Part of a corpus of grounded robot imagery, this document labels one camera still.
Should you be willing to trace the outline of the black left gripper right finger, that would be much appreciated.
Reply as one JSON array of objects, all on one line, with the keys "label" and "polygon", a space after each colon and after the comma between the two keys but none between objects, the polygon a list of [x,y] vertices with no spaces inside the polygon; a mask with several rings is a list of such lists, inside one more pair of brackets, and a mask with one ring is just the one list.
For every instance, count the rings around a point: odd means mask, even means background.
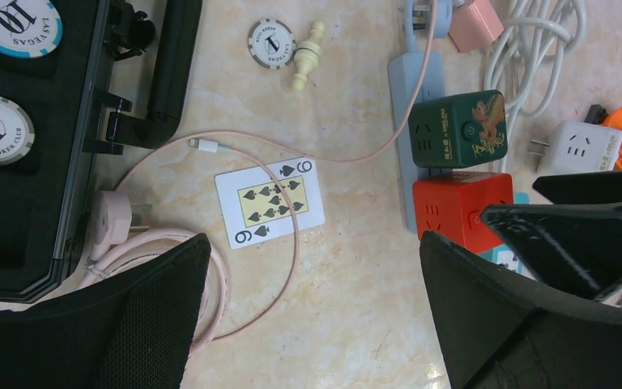
[{"label": "black left gripper right finger", "polygon": [[437,233],[420,260],[454,388],[622,388],[622,309],[480,258]]}]

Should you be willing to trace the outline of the teal power strip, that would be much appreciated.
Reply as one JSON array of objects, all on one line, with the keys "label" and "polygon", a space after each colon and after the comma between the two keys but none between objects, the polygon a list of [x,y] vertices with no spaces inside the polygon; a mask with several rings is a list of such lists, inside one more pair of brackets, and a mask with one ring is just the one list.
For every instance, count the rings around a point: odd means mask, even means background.
[{"label": "teal power strip", "polygon": [[[525,192],[514,192],[514,203],[529,204],[530,196]],[[524,275],[523,263],[520,261],[517,255],[505,244],[484,251],[483,253],[479,254],[479,256],[483,259],[486,259],[490,263],[495,263],[501,267],[507,268],[510,271],[514,271],[518,274]]]}]

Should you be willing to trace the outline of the dark green cube socket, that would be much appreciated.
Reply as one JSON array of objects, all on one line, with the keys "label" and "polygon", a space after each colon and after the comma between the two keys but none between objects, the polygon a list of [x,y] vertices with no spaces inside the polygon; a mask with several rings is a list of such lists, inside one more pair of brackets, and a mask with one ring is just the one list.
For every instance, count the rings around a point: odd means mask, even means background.
[{"label": "dark green cube socket", "polygon": [[469,168],[509,149],[505,98],[495,89],[415,104],[408,126],[412,160],[424,169]]}]

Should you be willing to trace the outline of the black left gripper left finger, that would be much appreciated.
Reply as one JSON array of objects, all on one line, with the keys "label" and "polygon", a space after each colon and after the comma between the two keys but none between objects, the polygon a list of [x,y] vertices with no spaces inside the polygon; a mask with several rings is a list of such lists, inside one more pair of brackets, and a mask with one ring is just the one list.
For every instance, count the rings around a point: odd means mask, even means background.
[{"label": "black left gripper left finger", "polygon": [[211,245],[161,256],[23,311],[0,311],[0,388],[177,388]]}]

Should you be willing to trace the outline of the white tiger cube socket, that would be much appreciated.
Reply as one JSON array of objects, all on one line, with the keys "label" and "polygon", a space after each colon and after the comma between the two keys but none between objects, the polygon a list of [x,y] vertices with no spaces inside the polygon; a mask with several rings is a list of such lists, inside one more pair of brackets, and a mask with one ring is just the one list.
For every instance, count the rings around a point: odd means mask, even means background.
[{"label": "white tiger cube socket", "polygon": [[611,171],[622,144],[622,131],[586,122],[563,121],[547,140],[532,139],[540,156],[541,176]]}]

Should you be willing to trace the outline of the red cube socket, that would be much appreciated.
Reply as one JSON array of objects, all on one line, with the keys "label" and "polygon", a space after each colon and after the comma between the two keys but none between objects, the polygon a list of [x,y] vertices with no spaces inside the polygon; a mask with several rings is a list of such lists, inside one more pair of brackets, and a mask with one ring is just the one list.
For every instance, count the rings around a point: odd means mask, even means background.
[{"label": "red cube socket", "polygon": [[453,171],[414,182],[412,194],[418,238],[439,233],[474,254],[502,244],[481,214],[490,205],[513,203],[510,174]]}]

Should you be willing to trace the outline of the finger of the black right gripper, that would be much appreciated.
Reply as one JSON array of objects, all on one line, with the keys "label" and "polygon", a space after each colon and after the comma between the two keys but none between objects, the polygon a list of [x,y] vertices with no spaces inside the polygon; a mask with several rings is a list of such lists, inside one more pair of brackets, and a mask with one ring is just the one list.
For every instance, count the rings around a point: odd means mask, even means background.
[{"label": "finger of the black right gripper", "polygon": [[622,203],[622,170],[543,176],[532,187],[554,204]]},{"label": "finger of the black right gripper", "polygon": [[622,289],[622,202],[496,205],[481,219],[543,284],[593,301]]}]

